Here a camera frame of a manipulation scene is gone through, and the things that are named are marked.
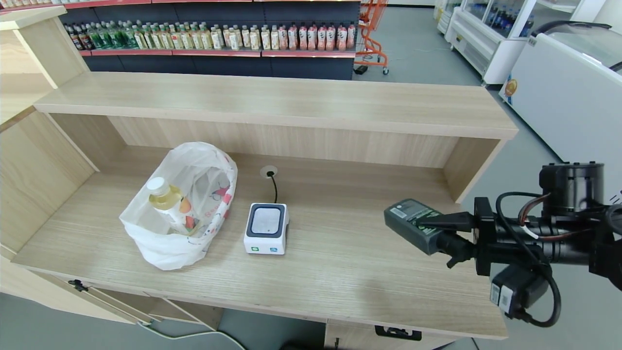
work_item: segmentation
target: plastic bag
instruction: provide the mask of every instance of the plastic bag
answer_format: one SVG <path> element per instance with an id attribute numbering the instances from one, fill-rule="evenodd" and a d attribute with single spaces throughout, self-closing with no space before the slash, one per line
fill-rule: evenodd
<path id="1" fill-rule="evenodd" d="M 215 146 L 188 142 L 170 150 L 149 179 L 157 176 L 179 187 L 188 197 L 192 210 L 202 220 L 201 229 L 191 237 L 167 234 L 170 225 L 149 203 L 146 185 L 119 219 L 145 260 L 159 269 L 175 270 L 192 265 L 207 253 L 229 214 L 238 167 Z"/>

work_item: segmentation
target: gray floor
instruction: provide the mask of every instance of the gray floor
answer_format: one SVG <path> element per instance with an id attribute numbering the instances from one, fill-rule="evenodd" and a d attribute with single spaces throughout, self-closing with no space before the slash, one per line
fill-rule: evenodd
<path id="1" fill-rule="evenodd" d="M 389 8 L 381 27 L 374 34 L 389 55 L 389 75 L 371 67 L 356 80 L 479 85 L 480 77 L 454 52 L 436 31 L 429 9 Z M 473 198 L 495 198 L 506 191 L 538 191 L 537 176 L 542 164 L 557 161 L 530 129 L 507 108 L 519 127 L 516 137 L 507 143 L 465 200 L 473 209 Z M 522 203 L 508 200 L 504 208 L 516 212 Z M 501 266 L 493 267 L 493 273 Z M 509 338 L 504 341 L 478 339 L 481 350 L 518 349 L 619 349 L 622 344 L 622 293 L 609 281 L 591 275 L 584 267 L 555 266 L 563 308 L 559 323 L 539 329 L 522 321 L 506 320 Z M 552 298 L 546 294 L 530 310 L 545 319 Z M 247 326 L 259 326 L 250 332 Z M 171 334 L 198 331 L 195 326 L 165 322 L 160 328 Z M 296 339 L 315 349 L 323 342 L 323 325 L 273 316 L 228 310 L 221 330 L 240 340 L 250 350 L 276 350 Z M 0 349 L 236 349 L 218 335 L 169 341 L 139 328 L 100 319 L 50 310 L 31 301 L 0 295 Z M 461 339 L 447 350 L 475 350 L 471 339 Z"/>

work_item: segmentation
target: display fridge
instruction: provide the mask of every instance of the display fridge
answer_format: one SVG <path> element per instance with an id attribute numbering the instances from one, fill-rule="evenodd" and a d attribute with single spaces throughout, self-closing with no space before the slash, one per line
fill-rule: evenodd
<path id="1" fill-rule="evenodd" d="M 605 200 L 622 204 L 622 35 L 610 28 L 538 28 L 499 94 L 563 161 L 604 163 Z"/>
<path id="2" fill-rule="evenodd" d="M 533 28 L 552 21 L 592 22 L 604 2 L 464 0 L 453 11 L 445 40 L 481 74 L 482 84 L 503 84 Z"/>
<path id="3" fill-rule="evenodd" d="M 442 4 L 442 8 L 439 11 L 439 24 L 437 25 L 437 29 L 439 32 L 445 34 L 447 32 L 447 28 L 449 27 L 449 20 L 452 18 L 453 9 L 456 7 L 460 7 L 462 5 L 463 0 L 445 0 Z"/>

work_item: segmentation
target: chest freezer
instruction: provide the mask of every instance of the chest freezer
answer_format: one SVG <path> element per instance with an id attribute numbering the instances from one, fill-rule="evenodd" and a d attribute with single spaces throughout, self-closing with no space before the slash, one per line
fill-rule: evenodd
<path id="1" fill-rule="evenodd" d="M 620 204 L 622 35 L 610 29 L 540 27 L 499 94 L 563 161 L 605 163 L 605 204 Z"/>

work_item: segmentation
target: white bottle cap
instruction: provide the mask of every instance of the white bottle cap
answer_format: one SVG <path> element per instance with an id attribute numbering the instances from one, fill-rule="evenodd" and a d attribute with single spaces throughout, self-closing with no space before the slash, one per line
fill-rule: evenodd
<path id="1" fill-rule="evenodd" d="M 170 185 L 163 177 L 154 177 L 147 181 L 147 189 L 154 196 L 163 196 L 170 191 Z"/>

